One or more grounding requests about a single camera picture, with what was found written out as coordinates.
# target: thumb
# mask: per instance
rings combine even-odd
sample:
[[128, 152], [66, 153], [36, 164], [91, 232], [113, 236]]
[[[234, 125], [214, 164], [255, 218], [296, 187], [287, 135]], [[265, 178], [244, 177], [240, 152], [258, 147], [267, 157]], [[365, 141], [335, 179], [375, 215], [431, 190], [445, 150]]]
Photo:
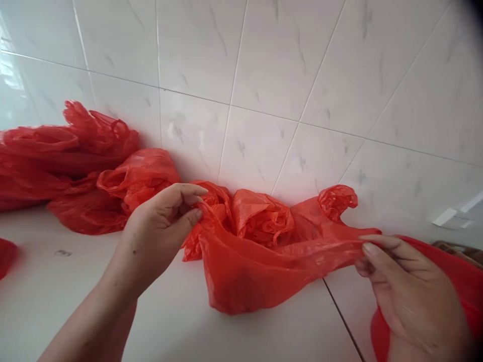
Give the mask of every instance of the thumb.
[[188, 234], [203, 216], [200, 209], [192, 209], [178, 219], [176, 223], [169, 227], [170, 235], [174, 243], [183, 244]]
[[364, 243], [362, 251], [374, 269], [384, 275], [392, 288], [398, 289], [408, 282], [407, 272], [377, 245]]

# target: brown object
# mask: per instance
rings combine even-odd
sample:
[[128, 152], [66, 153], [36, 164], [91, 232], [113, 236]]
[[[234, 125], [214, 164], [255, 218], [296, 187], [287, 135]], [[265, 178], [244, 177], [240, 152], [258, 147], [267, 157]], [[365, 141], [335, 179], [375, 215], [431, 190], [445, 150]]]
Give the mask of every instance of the brown object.
[[442, 240], [434, 242], [433, 246], [447, 252], [448, 254], [463, 259], [483, 270], [483, 251], [479, 249]]

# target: red plastic bag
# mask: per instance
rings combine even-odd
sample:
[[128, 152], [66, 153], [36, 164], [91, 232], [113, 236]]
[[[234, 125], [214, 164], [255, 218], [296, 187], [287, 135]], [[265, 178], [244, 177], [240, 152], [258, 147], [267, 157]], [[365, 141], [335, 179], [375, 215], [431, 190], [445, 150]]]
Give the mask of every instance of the red plastic bag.
[[[340, 216], [347, 207], [347, 196], [350, 195], [349, 206], [354, 207], [357, 205], [354, 191], [342, 185], [324, 190], [319, 197], [294, 206], [292, 215], [296, 232], [287, 240], [289, 245], [273, 250], [257, 241], [229, 233], [211, 208], [206, 203], [201, 204], [204, 216], [195, 232], [202, 249], [210, 305], [230, 315], [272, 308], [308, 283], [361, 257], [362, 241], [356, 237], [380, 231], [350, 228], [326, 216], [327, 213], [332, 219], [340, 220], [337, 215]], [[287, 215], [286, 211], [281, 213], [283, 217]], [[272, 220], [272, 216], [263, 220]], [[333, 228], [337, 239], [331, 237]]]
[[47, 209], [67, 228], [87, 235], [124, 229], [128, 216], [122, 200], [96, 188], [99, 172], [92, 172], [47, 204]]
[[[422, 241], [401, 235], [397, 237], [432, 260], [450, 278], [463, 306], [469, 328], [475, 340], [481, 340], [483, 338], [483, 270]], [[372, 316], [371, 340], [378, 362], [385, 362], [389, 352], [390, 329], [379, 308]]]
[[267, 194], [241, 189], [233, 196], [236, 234], [266, 247], [289, 243], [295, 224], [290, 208]]
[[0, 280], [7, 275], [18, 254], [18, 248], [12, 242], [0, 238]]
[[69, 126], [19, 127], [3, 131], [0, 155], [21, 156], [39, 169], [84, 177], [114, 169], [139, 148], [139, 135], [121, 120], [91, 111], [79, 102], [65, 101]]
[[[226, 187], [215, 185], [210, 181], [195, 180], [191, 183], [208, 190], [208, 193], [202, 197], [203, 201], [213, 210], [225, 230], [231, 233], [234, 229], [234, 224], [231, 215], [231, 204], [233, 203], [233, 200], [230, 191], [228, 191]], [[188, 235], [183, 247], [185, 248], [183, 261], [201, 259], [201, 246], [198, 240], [198, 235], [195, 232], [192, 231]]]
[[41, 204], [70, 184], [69, 177], [43, 171], [29, 160], [0, 154], [0, 211]]
[[139, 136], [121, 120], [66, 101], [68, 126], [0, 132], [0, 211], [63, 195], [75, 178], [114, 169], [138, 149]]
[[97, 187], [124, 201], [130, 214], [169, 185], [180, 182], [180, 176], [169, 152], [145, 148], [130, 155], [115, 170], [102, 172]]

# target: wall tile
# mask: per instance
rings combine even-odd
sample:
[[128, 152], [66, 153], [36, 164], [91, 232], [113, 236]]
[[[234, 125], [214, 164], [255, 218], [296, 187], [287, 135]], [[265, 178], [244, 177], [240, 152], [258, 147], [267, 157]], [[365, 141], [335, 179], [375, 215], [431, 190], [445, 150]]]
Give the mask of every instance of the wall tile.
[[91, 73], [96, 110], [139, 132], [142, 146], [161, 147], [159, 89]]
[[449, 0], [347, 0], [302, 122], [367, 136]]
[[460, 6], [438, 23], [369, 137], [483, 165], [483, 52]]
[[16, 59], [0, 52], [0, 131], [42, 124]]
[[233, 104], [298, 121], [342, 4], [249, 2]]
[[219, 184], [270, 194], [297, 123], [231, 107]]
[[273, 196], [294, 205], [336, 185], [362, 142], [359, 137], [300, 124]]
[[[62, 111], [65, 108], [65, 100], [79, 101], [87, 109], [94, 107], [87, 71], [20, 55], [10, 55], [9, 62], [13, 72], [12, 78], [7, 82], [4, 80], [2, 86], [8, 84], [11, 87], [6, 90], [7, 92], [19, 92], [17, 97], [30, 97], [33, 107], [28, 107], [27, 114], [14, 115], [17, 105], [5, 104], [8, 109], [12, 107], [12, 118], [9, 120], [12, 124], [5, 128], [38, 124], [64, 125], [66, 121]], [[32, 114], [33, 111], [38, 115], [38, 123], [32, 124], [30, 120], [17, 118]]]
[[0, 48], [86, 69], [72, 0], [0, 3]]
[[89, 70], [158, 86], [155, 0], [74, 0]]
[[359, 206], [342, 217], [348, 225], [426, 242], [444, 239], [483, 246], [470, 229], [455, 231], [431, 223], [481, 191], [481, 167], [366, 140], [341, 183], [359, 196]]
[[158, 0], [160, 86], [230, 103], [246, 0]]
[[181, 179], [216, 182], [229, 106], [169, 90], [160, 93], [163, 148]]

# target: tile grout line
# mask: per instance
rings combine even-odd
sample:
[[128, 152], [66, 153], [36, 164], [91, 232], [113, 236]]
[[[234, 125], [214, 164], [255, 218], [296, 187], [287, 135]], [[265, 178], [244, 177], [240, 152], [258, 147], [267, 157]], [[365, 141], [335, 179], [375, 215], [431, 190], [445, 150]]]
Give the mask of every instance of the tile grout line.
[[79, 22], [79, 17], [77, 15], [77, 9], [75, 8], [75, 1], [74, 0], [72, 0], [72, 8], [74, 10], [75, 23], [77, 25], [77, 31], [79, 33], [80, 46], [82, 47], [82, 53], [84, 54], [84, 62], [86, 62], [86, 68], [87, 68], [86, 72], [87, 72], [87, 75], [89, 77], [89, 83], [91, 84], [92, 98], [93, 98], [93, 101], [94, 101], [94, 105], [96, 107], [99, 107], [99, 105], [97, 104], [98, 102], [97, 102], [97, 99], [96, 99], [96, 94], [94, 93], [94, 85], [92, 83], [92, 77], [91, 77], [91, 73], [89, 71], [89, 64], [87, 62], [86, 48], [84, 46], [84, 39], [82, 38], [81, 24]]
[[302, 117], [303, 117], [303, 114], [305, 113], [305, 109], [307, 108], [308, 100], [310, 99], [310, 96], [312, 95], [313, 89], [315, 87], [315, 82], [317, 81], [318, 75], [320, 74], [320, 69], [322, 68], [322, 64], [324, 63], [327, 52], [328, 52], [329, 47], [332, 43], [332, 39], [334, 38], [334, 33], [336, 32], [337, 25], [339, 24], [339, 21], [340, 21], [341, 16], [342, 16], [342, 11], [344, 11], [344, 7], [346, 6], [346, 3], [347, 3], [347, 0], [344, 0], [344, 3], [342, 4], [342, 7], [341, 7], [341, 11], [339, 12], [339, 16], [337, 17], [336, 24], [334, 25], [334, 28], [332, 29], [331, 38], [329, 39], [329, 42], [327, 43], [327, 48], [324, 52], [322, 60], [320, 61], [320, 65], [318, 66], [317, 74], [315, 75], [315, 79], [313, 80], [312, 87], [310, 88], [310, 92], [308, 93], [307, 100], [305, 101], [305, 105], [303, 106], [302, 114], [300, 115], [300, 119], [298, 120], [299, 122], [302, 122]]
[[305, 109], [307, 108], [308, 100], [310, 99], [313, 88], [315, 87], [315, 82], [317, 81], [318, 74], [320, 73], [320, 68], [322, 68], [322, 64], [324, 62], [324, 59], [326, 58], [327, 51], [328, 51], [329, 46], [332, 42], [332, 38], [334, 37], [334, 33], [336, 32], [337, 25], [339, 24], [339, 20], [341, 19], [342, 10], [344, 9], [346, 2], [347, 1], [344, 0], [344, 3], [342, 4], [342, 7], [341, 7], [341, 11], [339, 12], [339, 16], [337, 17], [336, 24], [334, 25], [334, 28], [332, 29], [331, 37], [329, 39], [329, 42], [327, 43], [327, 48], [324, 52], [324, 55], [322, 56], [322, 60], [320, 61], [320, 65], [318, 66], [317, 74], [315, 75], [315, 78], [313, 80], [312, 87], [310, 88], [310, 92], [308, 93], [307, 100], [305, 101], [305, 105], [303, 106], [303, 110], [302, 110], [302, 113], [300, 114], [300, 118], [298, 120], [297, 127], [295, 128], [295, 132], [293, 133], [292, 140], [290, 141], [290, 145], [288, 146], [288, 149], [287, 149], [287, 153], [285, 154], [285, 157], [283, 158], [282, 166], [280, 167], [280, 171], [278, 171], [277, 179], [275, 180], [275, 183], [273, 184], [272, 191], [270, 192], [271, 196], [273, 195], [273, 191], [275, 190], [275, 187], [277, 186], [280, 175], [282, 174], [282, 169], [283, 169], [283, 166], [285, 165], [285, 161], [287, 160], [288, 153], [290, 152], [290, 149], [292, 148], [293, 140], [295, 139], [295, 135], [297, 134], [298, 126], [300, 126], [300, 123], [302, 123], [302, 117], [303, 117], [303, 114], [305, 113]]
[[247, 17], [247, 9], [248, 9], [248, 1], [245, 3], [245, 12], [243, 14], [243, 22], [241, 24], [241, 32], [240, 32], [240, 44], [238, 46], [238, 54], [236, 55], [236, 64], [235, 64], [235, 72], [233, 74], [233, 85], [231, 86], [231, 96], [230, 96], [230, 104], [228, 105], [228, 115], [226, 116], [226, 127], [225, 127], [225, 135], [223, 137], [223, 147], [221, 149], [221, 156], [220, 156], [220, 165], [218, 167], [218, 177], [216, 179], [216, 183], [220, 182], [220, 173], [221, 173], [221, 162], [223, 161], [223, 154], [225, 153], [225, 144], [226, 144], [226, 135], [228, 134], [228, 126], [230, 122], [230, 113], [231, 113], [231, 101], [233, 100], [233, 93], [235, 90], [235, 79], [236, 79], [236, 72], [238, 71], [238, 62], [240, 60], [240, 52], [242, 50], [242, 39], [243, 39], [243, 30], [245, 28], [245, 18]]
[[325, 278], [322, 278], [322, 280], [324, 281], [324, 284], [326, 285], [326, 288], [327, 288], [327, 290], [328, 290], [328, 292], [329, 292], [329, 294], [330, 294], [330, 296], [331, 296], [331, 298], [332, 298], [332, 301], [334, 302], [334, 305], [335, 305], [335, 307], [336, 307], [336, 309], [337, 309], [337, 312], [339, 313], [339, 316], [340, 316], [340, 318], [342, 319], [342, 323], [344, 324], [344, 327], [346, 328], [347, 333], [349, 334], [349, 337], [351, 338], [352, 343], [354, 344], [354, 347], [356, 348], [356, 351], [357, 351], [357, 353], [359, 354], [359, 357], [360, 357], [360, 359], [361, 359], [361, 362], [365, 362], [364, 356], [362, 355], [362, 352], [361, 352], [361, 350], [359, 349], [359, 346], [357, 345], [356, 339], [355, 339], [355, 338], [354, 338], [354, 336], [352, 335], [352, 332], [351, 332], [351, 330], [349, 329], [349, 326], [347, 325], [347, 322], [346, 322], [346, 320], [344, 319], [344, 316], [342, 315], [342, 312], [341, 312], [341, 310], [339, 309], [339, 306], [337, 305], [336, 299], [335, 299], [335, 298], [334, 298], [334, 296], [332, 295], [332, 292], [331, 292], [331, 290], [329, 289], [329, 286], [327, 285], [327, 282], [326, 282]]
[[433, 35], [434, 33], [434, 30], [436, 29], [436, 27], [438, 26], [439, 22], [441, 21], [441, 19], [444, 17], [444, 15], [446, 14], [446, 12], [448, 11], [450, 5], [453, 3], [453, 1], [450, 1], [448, 3], [448, 5], [446, 6], [446, 9], [443, 11], [443, 14], [441, 15], [441, 17], [439, 18], [439, 20], [435, 23], [435, 25], [433, 26], [433, 29], [431, 30], [431, 33], [429, 33], [429, 36], [428, 38], [424, 41], [423, 45], [421, 46], [421, 48], [419, 49], [418, 53], [416, 54], [416, 56], [414, 57], [413, 61], [411, 62], [411, 64], [409, 65], [408, 69], [406, 70], [406, 73], [404, 73], [403, 77], [401, 78], [401, 81], [399, 82], [399, 84], [397, 85], [396, 89], [394, 90], [394, 92], [392, 93], [391, 97], [389, 98], [389, 100], [387, 101], [386, 105], [384, 106], [384, 108], [382, 109], [381, 113], [379, 114], [379, 117], [377, 117], [376, 121], [373, 123], [371, 129], [369, 130], [369, 132], [367, 133], [367, 136], [365, 137], [366, 139], [369, 139], [372, 141], [372, 139], [368, 138], [369, 135], [371, 134], [372, 130], [374, 129], [374, 127], [376, 126], [376, 124], [379, 122], [379, 120], [381, 119], [382, 115], [384, 114], [384, 111], [386, 110], [386, 108], [389, 106], [389, 103], [391, 103], [392, 99], [394, 98], [394, 95], [396, 94], [397, 90], [401, 87], [401, 84], [403, 83], [404, 79], [406, 78], [406, 76], [408, 75], [409, 71], [411, 70], [411, 68], [413, 67], [414, 63], [416, 62], [416, 60], [420, 57], [421, 55], [421, 52], [423, 51], [424, 47], [426, 46], [426, 44], [428, 43], [428, 40], [431, 38], [431, 36]]
[[156, 13], [156, 45], [157, 45], [157, 98], [159, 100], [159, 142], [163, 147], [163, 118], [161, 116], [161, 69], [159, 62], [159, 16], [157, 13], [157, 0], [154, 0], [154, 12]]
[[[8, 55], [10, 55], [9, 52], [7, 52], [5, 50], [1, 50], [1, 49], [0, 49], [0, 54], [8, 54]], [[25, 76], [23, 75], [23, 70], [20, 67], [19, 67], [19, 72], [20, 72], [21, 78], [24, 78]], [[37, 120], [40, 122], [39, 125], [42, 125], [43, 124], [43, 120], [40, 117], [39, 108], [37, 106], [37, 103], [35, 103], [33, 101], [34, 98], [32, 97], [32, 92], [30, 91], [30, 85], [29, 85], [29, 83], [27, 81], [25, 82], [24, 88], [26, 89], [26, 91], [27, 91], [30, 99], [32, 100], [32, 105], [33, 105], [34, 110], [35, 110], [35, 115], [37, 116]]]
[[347, 171], [349, 170], [349, 168], [351, 167], [351, 164], [352, 162], [354, 161], [354, 159], [356, 158], [357, 154], [359, 153], [359, 151], [361, 150], [362, 146], [364, 146], [364, 143], [367, 141], [366, 138], [364, 138], [364, 140], [362, 141], [361, 145], [359, 146], [359, 148], [357, 149], [357, 152], [354, 153], [354, 157], [352, 157], [351, 161], [349, 162], [349, 164], [347, 165], [346, 169], [344, 170], [344, 173], [342, 174], [341, 178], [339, 179], [339, 182], [337, 182], [338, 185], [340, 185], [342, 179], [344, 178], [344, 176], [346, 175]]
[[231, 106], [230, 104], [227, 104], [227, 103], [223, 103], [223, 102], [219, 102], [219, 101], [214, 101], [214, 100], [210, 100], [210, 99], [203, 98], [203, 97], [199, 97], [199, 96], [194, 96], [194, 95], [190, 95], [190, 94], [187, 94], [187, 93], [178, 92], [176, 90], [171, 90], [171, 89], [167, 89], [167, 88], [161, 88], [161, 87], [158, 88], [158, 87], [155, 87], [153, 85], [148, 85], [148, 84], [140, 83], [140, 82], [137, 82], [137, 81], [134, 81], [134, 80], [128, 80], [128, 79], [123, 79], [123, 78], [116, 77], [116, 76], [112, 76], [112, 75], [107, 75], [107, 74], [99, 73], [99, 72], [96, 72], [96, 71], [93, 71], [93, 70], [86, 70], [86, 69], [74, 67], [74, 66], [71, 66], [71, 65], [56, 63], [56, 62], [49, 61], [49, 60], [45, 60], [45, 59], [38, 59], [38, 58], [30, 57], [30, 56], [27, 56], [27, 55], [23, 55], [23, 54], [13, 53], [13, 52], [10, 52], [8, 50], [2, 50], [2, 53], [9, 54], [9, 55], [13, 55], [13, 56], [19, 56], [19, 57], [23, 57], [23, 58], [28, 58], [28, 59], [34, 59], [34, 60], [38, 60], [38, 61], [41, 61], [41, 62], [46, 62], [46, 63], [50, 63], [50, 64], [64, 66], [64, 67], [67, 67], [67, 68], [77, 69], [77, 70], [80, 70], [80, 71], [85, 71], [85, 72], [87, 72], [89, 74], [89, 76], [90, 76], [90, 73], [99, 74], [99, 75], [102, 75], [102, 76], [111, 77], [111, 78], [123, 80], [123, 81], [126, 81], [126, 82], [131, 82], [131, 83], [135, 83], [135, 84], [139, 84], [139, 85], [148, 86], [148, 87], [151, 87], [151, 88], [158, 89], [160, 91], [168, 91], [168, 92], [178, 93], [178, 94], [181, 94], [181, 95], [184, 95], [184, 96], [194, 97], [194, 98], [202, 99], [202, 100], [209, 101], [209, 102], [215, 102], [215, 103], [223, 104], [225, 106], [229, 106], [230, 108], [231, 107], [241, 108], [241, 109], [244, 109], [244, 110], [247, 110], [247, 111], [251, 111], [251, 112], [255, 112], [255, 113], [260, 113], [260, 114], [265, 114], [267, 116], [277, 117], [277, 118], [280, 118], [280, 119], [283, 119], [283, 120], [287, 120], [287, 121], [290, 121], [290, 122], [296, 122], [297, 124], [298, 123], [302, 123], [302, 124], [307, 125], [307, 126], [310, 126], [310, 127], [322, 128], [322, 129], [325, 129], [325, 130], [328, 130], [328, 131], [331, 131], [331, 132], [336, 132], [336, 133], [340, 133], [340, 134], [347, 135], [347, 136], [361, 138], [364, 141], [367, 140], [367, 141], [371, 141], [371, 142], [382, 143], [382, 144], [385, 144], [385, 145], [388, 145], [388, 146], [402, 148], [402, 149], [405, 149], [405, 150], [408, 150], [408, 151], [412, 151], [412, 152], [416, 152], [416, 153], [426, 154], [428, 156], [433, 156], [433, 157], [437, 157], [437, 158], [446, 159], [446, 160], [449, 160], [449, 161], [460, 162], [460, 163], [464, 163], [464, 164], [467, 164], [467, 165], [470, 165], [470, 166], [483, 168], [483, 165], [478, 165], [478, 164], [474, 164], [474, 163], [466, 162], [466, 161], [460, 161], [460, 160], [456, 160], [456, 159], [453, 159], [453, 158], [439, 156], [439, 155], [435, 155], [435, 154], [428, 153], [428, 152], [424, 152], [424, 151], [418, 151], [418, 150], [414, 150], [414, 149], [411, 149], [411, 148], [407, 148], [407, 147], [403, 147], [403, 146], [398, 146], [398, 145], [395, 145], [395, 144], [391, 144], [391, 143], [387, 143], [387, 142], [378, 141], [378, 140], [374, 140], [374, 139], [371, 139], [371, 138], [367, 138], [367, 137], [355, 135], [355, 134], [352, 134], [352, 133], [347, 133], [347, 132], [343, 132], [343, 131], [333, 130], [333, 129], [326, 128], [326, 127], [322, 127], [322, 126], [319, 126], [319, 125], [312, 125], [312, 124], [308, 124], [308, 123], [298, 122], [298, 121], [291, 120], [289, 118], [283, 118], [283, 117], [275, 116], [275, 115], [272, 115], [272, 114], [269, 114], [269, 113], [265, 113], [265, 112], [254, 111], [254, 110], [251, 110], [249, 108], [244, 108], [244, 107], [240, 107], [240, 106]]

